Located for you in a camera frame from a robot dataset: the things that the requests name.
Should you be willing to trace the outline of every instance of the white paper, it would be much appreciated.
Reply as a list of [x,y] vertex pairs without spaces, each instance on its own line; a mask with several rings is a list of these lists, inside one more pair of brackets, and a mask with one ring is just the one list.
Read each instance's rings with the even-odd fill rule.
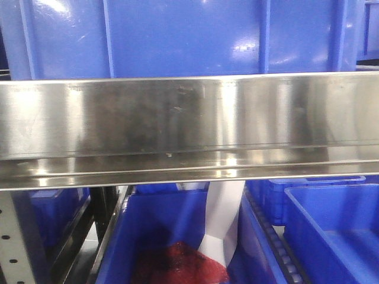
[[205,234],[199,251],[227,267],[237,246],[237,222],[244,180],[211,182],[205,208]]

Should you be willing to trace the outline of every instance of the shelving rack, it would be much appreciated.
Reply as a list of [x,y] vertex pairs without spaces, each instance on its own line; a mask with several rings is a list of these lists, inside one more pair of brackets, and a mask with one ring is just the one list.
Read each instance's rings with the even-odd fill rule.
[[379,72],[0,82],[3,274],[49,282],[20,189],[111,186],[91,216],[113,224],[116,185],[379,174],[378,93]]

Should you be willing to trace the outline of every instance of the metal shelf frame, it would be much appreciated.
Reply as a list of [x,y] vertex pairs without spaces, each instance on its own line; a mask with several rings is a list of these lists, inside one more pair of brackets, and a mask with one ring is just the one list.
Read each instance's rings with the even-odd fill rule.
[[[19,206],[20,189],[103,187],[95,207],[108,212],[98,214],[108,239],[106,186],[379,174],[378,94],[379,72],[3,81],[0,209]],[[28,248],[11,209],[6,224]],[[28,283],[49,282],[34,270],[38,250],[17,252]]]

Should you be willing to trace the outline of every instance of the blue storage box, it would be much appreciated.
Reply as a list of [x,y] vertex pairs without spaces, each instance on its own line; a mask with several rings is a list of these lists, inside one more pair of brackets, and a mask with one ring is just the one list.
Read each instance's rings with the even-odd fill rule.
[[379,283],[379,185],[285,192],[284,237],[312,283]]
[[364,0],[0,1],[13,79],[351,71],[363,12]]
[[[129,283],[140,250],[203,239],[206,191],[132,195],[117,220],[96,284]],[[228,266],[230,283],[286,283],[250,203],[243,196],[239,239]]]
[[33,191],[31,203],[45,247],[55,246],[89,196],[88,188]]
[[283,226],[287,222],[287,205],[284,198],[284,189],[297,186],[319,185],[353,185],[364,183],[364,176],[332,176],[311,177],[304,179],[269,179],[257,180],[255,186],[248,187],[253,197],[259,192],[255,201],[261,206],[263,212],[272,225]]
[[366,0],[357,60],[379,59],[379,0]]

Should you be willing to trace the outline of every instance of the blue container wall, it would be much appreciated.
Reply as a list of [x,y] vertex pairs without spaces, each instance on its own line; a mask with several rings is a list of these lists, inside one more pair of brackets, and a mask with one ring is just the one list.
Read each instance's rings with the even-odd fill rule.
[[379,0],[366,0],[358,60],[379,59]]
[[109,77],[101,1],[1,1],[0,19],[12,79]]
[[7,0],[13,79],[354,70],[364,0]]

